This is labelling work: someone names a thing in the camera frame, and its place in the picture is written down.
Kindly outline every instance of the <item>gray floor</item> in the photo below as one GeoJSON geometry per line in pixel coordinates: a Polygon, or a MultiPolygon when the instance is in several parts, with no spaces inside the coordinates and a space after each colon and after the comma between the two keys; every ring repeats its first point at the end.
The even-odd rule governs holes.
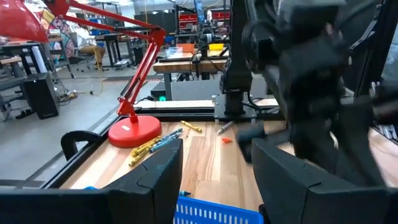
{"type": "MultiPolygon", "coordinates": [[[[104,63],[107,61],[109,59],[105,56],[104,63]]],[[[48,180],[66,163],[64,156],[60,154],[60,140],[65,133],[75,130],[98,133],[116,117],[117,97],[126,85],[125,82],[105,83],[99,95],[86,93],[101,91],[100,78],[132,76],[135,70],[110,69],[100,73],[94,69],[89,71],[85,67],[84,64],[73,67],[75,79],[70,78],[66,69],[59,71],[58,76],[65,87],[70,91],[81,93],[77,99],[60,108],[59,116],[40,120],[36,114],[33,114],[24,119],[14,119],[13,117],[19,114],[17,110],[11,113],[7,121],[0,123],[0,185],[7,185],[5,184],[7,181],[1,180],[48,180]],[[48,169],[36,172],[51,159],[54,163],[48,169]]],[[[150,90],[156,84],[157,82],[149,82],[144,85],[137,99],[150,95],[150,90]]],[[[12,103],[13,109],[26,106],[26,101],[12,103]]]]}

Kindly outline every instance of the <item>yellow crayon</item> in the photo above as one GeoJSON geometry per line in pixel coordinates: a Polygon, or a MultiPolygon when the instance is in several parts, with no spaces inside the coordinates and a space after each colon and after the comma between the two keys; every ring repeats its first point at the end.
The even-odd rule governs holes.
{"type": "Polygon", "coordinates": [[[150,146],[151,144],[158,143],[159,141],[160,141],[160,136],[157,136],[156,138],[150,140],[149,142],[146,142],[146,143],[144,143],[144,144],[142,144],[142,145],[136,147],[135,149],[133,149],[133,150],[130,152],[130,156],[134,157],[134,156],[136,155],[136,153],[135,153],[136,151],[138,151],[138,150],[140,150],[140,149],[144,149],[144,148],[146,148],[147,146],[150,146]]]}
{"type": "Polygon", "coordinates": [[[146,148],[144,151],[142,151],[138,156],[133,157],[132,161],[129,163],[129,166],[134,166],[137,164],[146,154],[148,154],[150,148],[146,148]]]}
{"type": "Polygon", "coordinates": [[[181,121],[181,123],[185,124],[185,125],[188,126],[189,128],[194,129],[195,131],[201,133],[201,128],[198,128],[198,127],[196,127],[196,126],[194,126],[194,125],[192,125],[192,124],[190,124],[190,123],[188,123],[188,122],[186,122],[186,121],[181,121]]]}

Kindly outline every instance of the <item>yellow box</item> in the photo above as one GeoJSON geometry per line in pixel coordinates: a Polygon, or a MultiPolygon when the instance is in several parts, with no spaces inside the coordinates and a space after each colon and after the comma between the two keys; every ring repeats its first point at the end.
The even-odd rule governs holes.
{"type": "Polygon", "coordinates": [[[210,50],[223,50],[224,44],[210,44],[209,48],[210,50]]]}

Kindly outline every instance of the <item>lamp shade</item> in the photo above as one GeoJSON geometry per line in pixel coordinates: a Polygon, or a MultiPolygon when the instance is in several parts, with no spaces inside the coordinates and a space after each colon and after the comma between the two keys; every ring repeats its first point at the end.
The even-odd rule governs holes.
{"type": "Polygon", "coordinates": [[[40,21],[21,0],[0,0],[0,35],[38,42],[48,42],[40,21]]]}

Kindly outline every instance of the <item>red desk lamp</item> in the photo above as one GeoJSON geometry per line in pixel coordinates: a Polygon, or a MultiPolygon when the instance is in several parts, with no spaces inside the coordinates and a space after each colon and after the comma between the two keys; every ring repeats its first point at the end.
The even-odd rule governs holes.
{"type": "MultiPolygon", "coordinates": [[[[38,42],[46,42],[47,35],[41,23],[25,7],[21,0],[0,0],[0,22],[4,24],[0,29],[0,35],[18,37],[38,42]]],[[[103,30],[120,32],[126,35],[148,40],[150,43],[142,59],[137,73],[132,77],[127,87],[118,98],[120,107],[118,115],[129,114],[128,118],[115,123],[109,130],[109,142],[116,147],[130,148],[144,144],[156,136],[162,134],[160,121],[153,116],[137,116],[133,104],[139,90],[145,81],[150,66],[163,44],[166,32],[159,26],[153,26],[146,22],[130,19],[118,14],[103,11],[91,6],[80,4],[74,0],[43,0],[51,12],[59,19],[84,24],[103,30]],[[111,17],[119,21],[129,22],[140,27],[112,27],[98,24],[84,19],[67,16],[69,7],[76,7],[85,11],[94,12],[102,16],[111,17]],[[149,35],[134,32],[134,30],[148,30],[149,35]]]]}

